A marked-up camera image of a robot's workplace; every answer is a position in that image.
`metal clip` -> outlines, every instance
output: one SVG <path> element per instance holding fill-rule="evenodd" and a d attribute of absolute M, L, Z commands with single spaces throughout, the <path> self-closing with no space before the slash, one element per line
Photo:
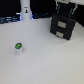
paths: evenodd
<path fill-rule="evenodd" d="M 74 14 L 75 10 L 78 8 L 78 4 L 75 4 L 75 8 L 73 9 L 72 14 Z"/>

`white surface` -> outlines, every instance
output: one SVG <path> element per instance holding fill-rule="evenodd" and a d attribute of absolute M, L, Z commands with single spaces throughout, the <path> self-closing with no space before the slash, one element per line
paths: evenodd
<path fill-rule="evenodd" d="M 0 24 L 0 84 L 84 84 L 84 28 L 76 23 L 67 41 L 50 33 L 50 22 Z"/>
<path fill-rule="evenodd" d="M 70 2 L 84 5 L 84 0 L 70 0 Z"/>

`small object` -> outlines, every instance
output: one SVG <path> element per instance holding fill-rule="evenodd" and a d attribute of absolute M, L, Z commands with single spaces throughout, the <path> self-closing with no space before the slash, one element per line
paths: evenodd
<path fill-rule="evenodd" d="M 16 49 L 16 53 L 17 53 L 17 55 L 21 55 L 22 54 L 22 44 L 21 43 L 17 43 L 16 45 L 15 45 L 15 49 Z"/>

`black box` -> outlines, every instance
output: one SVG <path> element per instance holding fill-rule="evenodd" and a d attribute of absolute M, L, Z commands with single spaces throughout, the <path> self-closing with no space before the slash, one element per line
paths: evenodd
<path fill-rule="evenodd" d="M 64 39 L 67 39 L 67 40 L 70 40 L 70 38 L 72 36 L 72 31 L 63 29 L 56 25 L 51 25 L 51 28 L 52 29 L 50 30 L 50 32 L 53 33 L 54 35 L 64 38 Z"/>
<path fill-rule="evenodd" d="M 50 32 L 67 40 L 70 40 L 72 31 L 76 24 L 76 13 L 72 14 L 74 8 L 71 4 L 60 4 L 52 16 Z"/>

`green label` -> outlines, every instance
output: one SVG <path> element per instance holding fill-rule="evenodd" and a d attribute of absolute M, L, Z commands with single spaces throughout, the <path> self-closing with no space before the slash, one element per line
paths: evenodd
<path fill-rule="evenodd" d="M 15 45 L 15 48 L 16 48 L 16 49 L 22 48 L 22 44 L 21 44 L 21 43 L 17 43 L 17 44 Z"/>

